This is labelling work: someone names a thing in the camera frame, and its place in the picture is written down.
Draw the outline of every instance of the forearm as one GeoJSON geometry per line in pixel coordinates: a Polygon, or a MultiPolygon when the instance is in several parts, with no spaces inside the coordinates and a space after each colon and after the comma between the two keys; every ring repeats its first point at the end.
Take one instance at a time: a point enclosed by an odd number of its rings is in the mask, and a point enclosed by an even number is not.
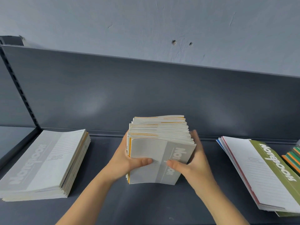
{"type": "Polygon", "coordinates": [[[196,193],[210,211],[217,225],[249,225],[238,209],[215,183],[206,184],[205,191],[196,193]]]}
{"type": "Polygon", "coordinates": [[[102,170],[84,189],[71,208],[56,225],[95,224],[112,183],[113,181],[109,180],[102,170]]]}

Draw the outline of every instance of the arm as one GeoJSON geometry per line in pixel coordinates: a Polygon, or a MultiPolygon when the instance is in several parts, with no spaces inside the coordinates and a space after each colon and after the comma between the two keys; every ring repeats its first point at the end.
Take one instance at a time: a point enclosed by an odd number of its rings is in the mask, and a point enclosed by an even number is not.
{"type": "Polygon", "coordinates": [[[88,184],[56,225],[95,224],[111,185],[129,171],[152,163],[149,158],[129,158],[126,152],[126,135],[107,166],[88,184]]]}
{"type": "Polygon", "coordinates": [[[192,161],[186,165],[175,160],[168,160],[167,165],[185,176],[217,225],[249,225],[217,185],[197,132],[194,130],[190,134],[197,144],[192,161]]]}

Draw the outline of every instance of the wall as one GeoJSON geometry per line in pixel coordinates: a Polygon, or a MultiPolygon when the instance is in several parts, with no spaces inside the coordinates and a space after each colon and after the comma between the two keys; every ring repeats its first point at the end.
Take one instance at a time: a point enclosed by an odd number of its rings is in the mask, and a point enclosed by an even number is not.
{"type": "Polygon", "coordinates": [[[300,0],[0,0],[0,34],[33,47],[300,76],[299,9],[300,0]]]}

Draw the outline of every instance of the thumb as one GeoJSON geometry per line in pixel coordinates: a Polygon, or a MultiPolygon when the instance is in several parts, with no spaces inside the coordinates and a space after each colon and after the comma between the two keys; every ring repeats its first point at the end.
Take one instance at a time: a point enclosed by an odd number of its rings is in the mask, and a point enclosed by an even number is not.
{"type": "Polygon", "coordinates": [[[130,158],[130,170],[141,166],[147,166],[152,163],[150,158],[130,158]]]}
{"type": "Polygon", "coordinates": [[[168,160],[167,165],[169,167],[171,167],[172,169],[174,169],[174,170],[176,170],[176,171],[178,171],[179,173],[182,173],[182,174],[184,174],[184,172],[188,168],[186,164],[183,164],[183,163],[178,162],[176,160],[168,160]]]}

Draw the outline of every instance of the hand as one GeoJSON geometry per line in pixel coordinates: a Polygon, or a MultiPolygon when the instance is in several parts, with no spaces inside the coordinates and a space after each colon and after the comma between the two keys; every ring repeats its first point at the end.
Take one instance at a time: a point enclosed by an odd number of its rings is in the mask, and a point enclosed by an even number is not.
{"type": "Polygon", "coordinates": [[[191,156],[191,162],[189,164],[183,164],[176,160],[168,160],[167,165],[182,173],[196,194],[200,196],[204,194],[205,188],[217,187],[218,185],[212,175],[197,131],[191,131],[190,135],[194,139],[195,144],[197,144],[191,156]]]}
{"type": "Polygon", "coordinates": [[[127,155],[126,142],[127,132],[123,136],[122,142],[115,151],[113,157],[101,171],[111,181],[116,181],[135,168],[152,163],[152,159],[150,158],[130,158],[127,155]]]}

